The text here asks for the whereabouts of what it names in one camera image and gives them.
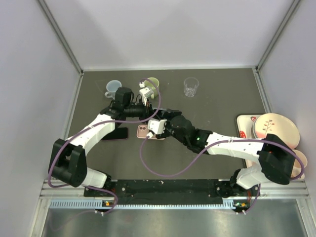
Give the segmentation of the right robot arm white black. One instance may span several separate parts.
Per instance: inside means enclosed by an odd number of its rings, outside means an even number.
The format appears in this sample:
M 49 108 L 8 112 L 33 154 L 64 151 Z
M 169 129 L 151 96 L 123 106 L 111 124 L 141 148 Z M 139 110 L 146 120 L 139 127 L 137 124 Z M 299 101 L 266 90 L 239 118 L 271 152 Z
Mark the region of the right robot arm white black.
M 196 154 L 224 155 L 250 160 L 253 165 L 235 171 L 230 188 L 235 195 L 262 183 L 288 185 L 295 163 L 294 152 L 276 135 L 263 139 L 229 137 L 195 128 L 180 111 L 159 110 L 148 122 L 148 129 L 159 139 L 173 137 Z

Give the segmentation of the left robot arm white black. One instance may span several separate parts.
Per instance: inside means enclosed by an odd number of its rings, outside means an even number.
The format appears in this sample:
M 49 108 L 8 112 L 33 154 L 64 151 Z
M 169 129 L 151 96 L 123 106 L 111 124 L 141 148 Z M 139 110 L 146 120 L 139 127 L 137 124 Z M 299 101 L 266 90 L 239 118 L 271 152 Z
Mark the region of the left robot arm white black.
M 105 136 L 114 132 L 122 123 L 128 123 L 127 118 L 138 117 L 140 122 L 152 119 L 157 111 L 153 111 L 148 99 L 154 91 L 144 83 L 140 84 L 140 100 L 134 102 L 131 89 L 120 87 L 109 106 L 103 109 L 97 117 L 84 129 L 66 140 L 55 141 L 48 168 L 48 179 L 56 178 L 65 186 L 94 187 L 102 196 L 112 190 L 109 175 L 87 167 L 86 156 Z

